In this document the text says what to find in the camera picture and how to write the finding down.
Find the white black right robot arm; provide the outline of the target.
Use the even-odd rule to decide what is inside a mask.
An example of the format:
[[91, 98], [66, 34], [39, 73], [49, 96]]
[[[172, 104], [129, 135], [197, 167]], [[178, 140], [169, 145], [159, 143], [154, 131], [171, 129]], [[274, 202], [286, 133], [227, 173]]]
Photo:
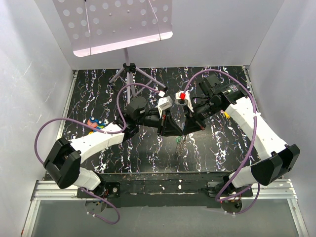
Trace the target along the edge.
[[240, 167], [226, 175], [223, 182], [212, 188], [217, 197], [226, 193], [235, 196], [252, 184], [267, 186], [292, 170], [300, 149], [281, 139], [256, 110], [255, 101], [237, 80], [223, 85], [216, 74], [199, 82], [204, 101], [193, 104], [187, 89], [176, 93], [176, 103], [185, 109], [183, 134], [205, 130], [205, 120], [216, 113], [226, 112], [251, 140]]

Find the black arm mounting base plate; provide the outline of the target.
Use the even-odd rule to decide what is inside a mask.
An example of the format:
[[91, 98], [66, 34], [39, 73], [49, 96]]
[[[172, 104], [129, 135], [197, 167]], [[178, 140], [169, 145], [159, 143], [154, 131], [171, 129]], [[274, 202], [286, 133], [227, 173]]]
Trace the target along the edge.
[[221, 184], [228, 173], [104, 173], [92, 191], [115, 207], [206, 206], [219, 208], [215, 192], [206, 189]]

